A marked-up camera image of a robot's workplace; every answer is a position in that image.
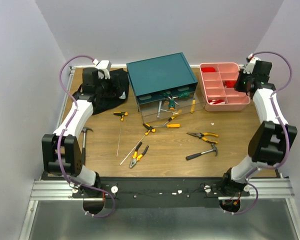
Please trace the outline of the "pink compartment tray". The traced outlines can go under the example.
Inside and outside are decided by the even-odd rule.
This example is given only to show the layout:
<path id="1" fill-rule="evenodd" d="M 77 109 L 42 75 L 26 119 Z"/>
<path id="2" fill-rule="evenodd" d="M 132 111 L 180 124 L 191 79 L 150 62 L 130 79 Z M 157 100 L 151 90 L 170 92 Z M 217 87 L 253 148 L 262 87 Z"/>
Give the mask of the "pink compartment tray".
<path id="1" fill-rule="evenodd" d="M 204 73 L 202 67 L 214 67 L 216 72 Z M 225 81 L 237 81 L 240 67 L 235 62 L 206 62 L 199 65 L 200 88 L 206 100 L 205 110 L 208 112 L 242 111 L 251 102 L 243 92 L 224 87 Z M 212 100 L 225 100 L 225 104 L 211 105 Z"/>

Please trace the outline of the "silver T-handle wrench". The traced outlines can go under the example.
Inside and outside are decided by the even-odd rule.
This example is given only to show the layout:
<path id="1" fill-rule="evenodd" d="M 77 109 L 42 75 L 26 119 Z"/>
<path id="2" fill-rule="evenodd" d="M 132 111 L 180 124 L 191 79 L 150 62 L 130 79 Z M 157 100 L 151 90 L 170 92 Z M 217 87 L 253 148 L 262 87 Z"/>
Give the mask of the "silver T-handle wrench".
<path id="1" fill-rule="evenodd" d="M 158 109 L 157 109 L 157 118 L 159 119 L 160 118 L 160 116 L 161 116 L 161 112 L 165 112 L 166 110 L 165 109 L 163 109 L 163 101 L 162 100 L 160 100 L 159 102 L 158 102 Z"/>

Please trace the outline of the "yellow black long rod driver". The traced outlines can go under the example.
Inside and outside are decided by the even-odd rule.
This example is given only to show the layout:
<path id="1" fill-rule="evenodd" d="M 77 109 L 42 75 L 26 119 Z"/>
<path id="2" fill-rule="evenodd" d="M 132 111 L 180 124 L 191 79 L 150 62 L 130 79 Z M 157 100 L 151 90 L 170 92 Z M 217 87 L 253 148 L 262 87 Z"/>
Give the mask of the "yellow black long rod driver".
<path id="1" fill-rule="evenodd" d="M 143 123 L 142 124 L 145 128 L 146 128 L 146 132 L 144 133 L 144 135 L 141 137 L 141 139 L 136 143 L 136 145 L 131 149 L 131 151 L 125 156 L 125 158 L 120 162 L 120 166 L 124 163 L 124 161 L 128 158 L 128 156 L 134 151 L 135 147 L 146 137 L 148 136 L 150 133 L 155 133 L 156 129 L 149 125 L 148 123 Z"/>

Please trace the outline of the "teal drawer cabinet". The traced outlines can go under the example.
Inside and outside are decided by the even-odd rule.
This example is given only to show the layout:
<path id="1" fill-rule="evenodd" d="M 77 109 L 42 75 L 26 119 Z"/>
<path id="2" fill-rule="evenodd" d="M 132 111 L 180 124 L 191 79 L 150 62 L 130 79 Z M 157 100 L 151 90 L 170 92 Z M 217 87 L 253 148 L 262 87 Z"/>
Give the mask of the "teal drawer cabinet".
<path id="1" fill-rule="evenodd" d="M 126 68 L 139 113 L 145 104 L 163 100 L 164 92 L 192 94 L 198 85 L 183 52 L 129 62 Z"/>

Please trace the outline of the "clear drawer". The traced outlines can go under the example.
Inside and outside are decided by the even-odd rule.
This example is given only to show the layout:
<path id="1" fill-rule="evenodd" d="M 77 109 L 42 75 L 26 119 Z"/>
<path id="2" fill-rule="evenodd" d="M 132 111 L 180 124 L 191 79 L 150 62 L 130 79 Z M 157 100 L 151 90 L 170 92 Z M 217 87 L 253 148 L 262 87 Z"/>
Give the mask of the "clear drawer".
<path id="1" fill-rule="evenodd" d="M 143 123 L 165 120 L 182 114 L 192 114 L 203 110 L 207 101 L 200 93 L 191 92 L 188 97 L 179 95 L 168 97 L 161 95 L 161 99 L 141 104 L 138 103 L 138 112 L 141 113 Z"/>

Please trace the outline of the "green screwdriver short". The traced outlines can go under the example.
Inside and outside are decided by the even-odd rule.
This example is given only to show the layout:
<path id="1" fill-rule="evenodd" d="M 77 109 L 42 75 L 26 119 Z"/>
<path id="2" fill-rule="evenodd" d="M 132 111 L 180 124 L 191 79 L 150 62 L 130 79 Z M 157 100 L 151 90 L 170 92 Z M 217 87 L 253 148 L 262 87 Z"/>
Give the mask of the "green screwdriver short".
<path id="1" fill-rule="evenodd" d="M 170 111 L 173 111 L 176 108 L 176 104 L 175 104 L 175 101 L 173 98 L 171 100 L 169 100 L 168 108 Z"/>

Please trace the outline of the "small green screwdriver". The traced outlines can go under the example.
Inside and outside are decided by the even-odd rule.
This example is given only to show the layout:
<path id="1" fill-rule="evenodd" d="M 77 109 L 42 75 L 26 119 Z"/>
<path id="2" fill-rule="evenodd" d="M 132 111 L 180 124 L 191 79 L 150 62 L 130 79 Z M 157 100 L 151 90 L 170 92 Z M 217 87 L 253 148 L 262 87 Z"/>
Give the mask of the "small green screwdriver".
<path id="1" fill-rule="evenodd" d="M 188 91 L 184 91 L 184 92 L 181 92 L 180 94 L 174 96 L 173 99 L 176 99 L 176 98 L 179 98 L 179 99 L 188 98 L 189 96 L 190 96 L 190 93 Z"/>

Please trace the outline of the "yellow screwdriver small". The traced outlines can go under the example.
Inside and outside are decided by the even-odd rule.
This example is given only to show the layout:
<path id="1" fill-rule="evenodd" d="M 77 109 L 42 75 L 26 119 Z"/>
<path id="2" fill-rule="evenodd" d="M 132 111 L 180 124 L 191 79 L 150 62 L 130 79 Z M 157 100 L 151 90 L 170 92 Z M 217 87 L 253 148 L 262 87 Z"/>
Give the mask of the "yellow screwdriver small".
<path id="1" fill-rule="evenodd" d="M 179 123 L 170 123 L 164 125 L 154 125 L 153 128 L 179 128 L 181 125 Z"/>

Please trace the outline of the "yellow screwdriver large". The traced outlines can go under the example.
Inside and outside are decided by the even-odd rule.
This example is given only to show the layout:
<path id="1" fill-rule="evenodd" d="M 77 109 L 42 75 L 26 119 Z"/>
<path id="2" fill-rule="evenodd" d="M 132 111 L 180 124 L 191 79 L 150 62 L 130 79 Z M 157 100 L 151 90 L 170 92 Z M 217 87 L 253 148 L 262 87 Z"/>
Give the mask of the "yellow screwdriver large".
<path id="1" fill-rule="evenodd" d="M 177 116 L 179 116 L 179 112 L 174 112 L 172 116 L 164 123 L 164 125 L 167 125 L 169 122 L 171 122 L 173 119 L 175 119 Z"/>

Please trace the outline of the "green screwdriver long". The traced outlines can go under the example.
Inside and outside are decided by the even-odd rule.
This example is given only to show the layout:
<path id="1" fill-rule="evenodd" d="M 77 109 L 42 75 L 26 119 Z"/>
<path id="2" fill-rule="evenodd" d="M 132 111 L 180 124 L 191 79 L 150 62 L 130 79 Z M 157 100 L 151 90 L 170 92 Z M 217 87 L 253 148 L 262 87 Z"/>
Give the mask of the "green screwdriver long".
<path id="1" fill-rule="evenodd" d="M 167 101 L 172 100 L 172 96 L 166 92 L 160 92 L 159 95 L 162 96 Z"/>

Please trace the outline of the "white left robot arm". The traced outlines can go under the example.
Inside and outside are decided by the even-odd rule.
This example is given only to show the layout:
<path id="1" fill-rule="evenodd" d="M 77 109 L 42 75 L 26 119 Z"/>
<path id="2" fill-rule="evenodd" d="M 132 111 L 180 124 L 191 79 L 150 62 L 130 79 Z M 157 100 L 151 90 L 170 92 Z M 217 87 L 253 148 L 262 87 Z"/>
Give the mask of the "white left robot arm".
<path id="1" fill-rule="evenodd" d="M 44 171 L 62 176 L 74 188 L 94 198 L 104 191 L 100 175 L 85 166 L 78 138 L 93 116 L 123 104 L 129 96 L 128 73 L 116 70 L 83 68 L 82 83 L 70 95 L 72 106 L 61 125 L 41 139 Z"/>

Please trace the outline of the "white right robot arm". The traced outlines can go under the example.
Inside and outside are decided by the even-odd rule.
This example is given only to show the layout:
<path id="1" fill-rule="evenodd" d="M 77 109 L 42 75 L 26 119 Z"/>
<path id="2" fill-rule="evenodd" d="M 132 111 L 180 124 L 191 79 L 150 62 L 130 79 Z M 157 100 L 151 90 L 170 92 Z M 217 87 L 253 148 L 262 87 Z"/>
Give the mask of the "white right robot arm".
<path id="1" fill-rule="evenodd" d="M 224 173 L 220 191 L 225 196 L 242 192 L 261 170 L 279 168 L 297 136 L 297 128 L 288 124 L 280 110 L 275 85 L 269 82 L 271 69 L 271 62 L 251 56 L 239 71 L 234 89 L 253 101 L 260 126 L 248 144 L 246 157 Z"/>

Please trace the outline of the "black cloth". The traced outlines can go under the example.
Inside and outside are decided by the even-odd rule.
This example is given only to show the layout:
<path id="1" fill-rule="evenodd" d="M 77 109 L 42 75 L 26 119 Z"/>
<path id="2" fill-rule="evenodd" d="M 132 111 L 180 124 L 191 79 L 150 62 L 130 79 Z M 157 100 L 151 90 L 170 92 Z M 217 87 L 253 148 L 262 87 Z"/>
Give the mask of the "black cloth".
<path id="1" fill-rule="evenodd" d="M 82 84 L 72 95 L 76 101 L 85 100 L 90 102 L 93 108 L 93 115 L 123 104 L 129 96 L 128 73 L 122 68 L 111 70 L 109 73 L 110 76 L 114 74 L 119 75 L 121 86 L 124 87 L 124 99 L 109 98 L 110 79 L 100 78 L 98 70 L 93 67 L 87 67 L 82 70 Z"/>

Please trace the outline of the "red block middle compartment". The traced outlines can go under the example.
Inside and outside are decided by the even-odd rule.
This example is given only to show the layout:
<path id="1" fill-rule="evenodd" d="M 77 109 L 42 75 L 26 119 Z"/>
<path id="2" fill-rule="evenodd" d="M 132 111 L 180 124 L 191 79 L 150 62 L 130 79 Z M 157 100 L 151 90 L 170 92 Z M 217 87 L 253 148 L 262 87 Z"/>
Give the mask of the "red block middle compartment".
<path id="1" fill-rule="evenodd" d="M 234 80 L 225 80 L 224 81 L 225 88 L 234 88 L 235 84 L 236 84 L 236 81 L 234 81 Z"/>

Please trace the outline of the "red block compartment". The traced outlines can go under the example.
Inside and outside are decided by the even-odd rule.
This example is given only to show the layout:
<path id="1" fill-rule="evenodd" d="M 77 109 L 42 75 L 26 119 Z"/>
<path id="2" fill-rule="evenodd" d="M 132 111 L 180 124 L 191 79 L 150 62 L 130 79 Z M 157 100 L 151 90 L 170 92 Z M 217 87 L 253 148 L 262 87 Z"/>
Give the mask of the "red block compartment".
<path id="1" fill-rule="evenodd" d="M 236 81 L 234 81 L 234 80 L 225 80 L 224 81 L 225 88 L 234 88 L 235 84 L 236 84 Z"/>
<path id="2" fill-rule="evenodd" d="M 216 69 L 211 66 L 201 67 L 200 69 L 201 69 L 202 73 L 215 73 L 216 72 Z"/>

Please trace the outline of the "red white item lower compartment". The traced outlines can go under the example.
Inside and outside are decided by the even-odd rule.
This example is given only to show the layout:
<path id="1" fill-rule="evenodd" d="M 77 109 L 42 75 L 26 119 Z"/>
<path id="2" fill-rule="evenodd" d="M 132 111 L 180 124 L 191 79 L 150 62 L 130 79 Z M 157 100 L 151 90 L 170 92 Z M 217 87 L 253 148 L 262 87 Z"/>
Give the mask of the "red white item lower compartment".
<path id="1" fill-rule="evenodd" d="M 213 99 L 209 102 L 210 105 L 224 105 L 225 103 L 223 99 Z"/>

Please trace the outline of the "red block top compartment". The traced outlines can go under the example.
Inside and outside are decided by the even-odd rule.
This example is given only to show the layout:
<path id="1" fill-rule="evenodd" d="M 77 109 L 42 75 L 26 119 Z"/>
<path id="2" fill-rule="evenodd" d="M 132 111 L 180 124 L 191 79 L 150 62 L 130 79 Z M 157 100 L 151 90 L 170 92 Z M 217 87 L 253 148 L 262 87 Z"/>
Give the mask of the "red block top compartment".
<path id="1" fill-rule="evenodd" d="M 211 66 L 201 67 L 200 69 L 201 69 L 202 73 L 215 73 L 216 72 L 216 69 Z"/>

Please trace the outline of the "yellow long nose pliers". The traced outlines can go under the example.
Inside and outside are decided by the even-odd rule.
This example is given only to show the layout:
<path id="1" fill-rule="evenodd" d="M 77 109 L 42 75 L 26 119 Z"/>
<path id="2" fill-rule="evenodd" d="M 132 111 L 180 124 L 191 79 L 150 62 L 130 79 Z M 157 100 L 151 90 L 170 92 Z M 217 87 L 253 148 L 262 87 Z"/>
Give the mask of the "yellow long nose pliers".
<path id="1" fill-rule="evenodd" d="M 207 137 L 218 138 L 219 135 L 216 134 L 216 133 L 212 133 L 212 132 L 205 132 L 205 133 L 201 133 L 201 132 L 187 132 L 186 134 L 190 135 L 190 136 L 193 136 L 193 137 L 196 137 L 198 139 L 201 139 L 204 142 L 209 143 L 209 144 L 218 144 L 218 141 L 216 141 L 216 140 L 209 140 L 209 139 L 207 139 Z"/>

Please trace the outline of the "yellow black combination pliers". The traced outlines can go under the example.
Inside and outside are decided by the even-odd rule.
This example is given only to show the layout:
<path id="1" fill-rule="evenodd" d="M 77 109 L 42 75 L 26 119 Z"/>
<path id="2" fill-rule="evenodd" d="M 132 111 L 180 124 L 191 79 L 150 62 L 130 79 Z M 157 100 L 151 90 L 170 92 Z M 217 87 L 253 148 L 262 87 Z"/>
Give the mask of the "yellow black combination pliers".
<path id="1" fill-rule="evenodd" d="M 139 162 L 141 160 L 141 158 L 147 153 L 147 151 L 149 149 L 149 146 L 147 145 L 145 147 L 144 151 L 141 154 L 138 154 L 139 148 L 141 147 L 142 144 L 143 144 L 142 142 L 139 142 L 136 145 L 136 147 L 134 148 L 134 153 L 132 155 L 132 160 L 130 161 L 130 164 L 129 164 L 130 169 L 132 169 L 137 164 L 137 162 Z"/>

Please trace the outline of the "black handled claw hammer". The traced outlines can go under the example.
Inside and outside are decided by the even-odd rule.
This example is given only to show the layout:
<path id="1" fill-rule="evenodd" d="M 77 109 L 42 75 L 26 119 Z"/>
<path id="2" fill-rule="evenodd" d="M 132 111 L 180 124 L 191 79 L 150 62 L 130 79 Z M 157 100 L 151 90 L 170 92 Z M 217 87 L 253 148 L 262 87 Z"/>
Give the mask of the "black handled claw hammer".
<path id="1" fill-rule="evenodd" d="M 215 153 L 215 156 L 218 155 L 218 148 L 216 147 L 216 144 L 215 144 L 215 143 L 212 143 L 212 144 L 211 144 L 211 149 L 210 149 L 210 150 L 207 150 L 207 151 L 203 151 L 203 152 L 199 152 L 199 153 L 195 153 L 195 154 L 186 156 L 185 159 L 186 159 L 187 161 L 189 161 L 189 160 L 198 158 L 198 157 L 200 157 L 200 156 L 202 156 L 202 155 L 209 154 L 209 153 Z"/>

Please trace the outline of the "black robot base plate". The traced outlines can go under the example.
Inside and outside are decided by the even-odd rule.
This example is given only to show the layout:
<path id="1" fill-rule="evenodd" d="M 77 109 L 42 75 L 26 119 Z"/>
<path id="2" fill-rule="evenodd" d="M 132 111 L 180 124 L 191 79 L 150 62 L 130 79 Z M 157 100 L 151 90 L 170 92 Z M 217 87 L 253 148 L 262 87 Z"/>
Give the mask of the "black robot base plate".
<path id="1" fill-rule="evenodd" d="M 223 177 L 97 177 L 94 186 L 79 187 L 84 197 L 103 198 L 107 209 L 218 208 L 225 197 L 237 211 L 236 198 L 248 196 L 247 184 Z"/>

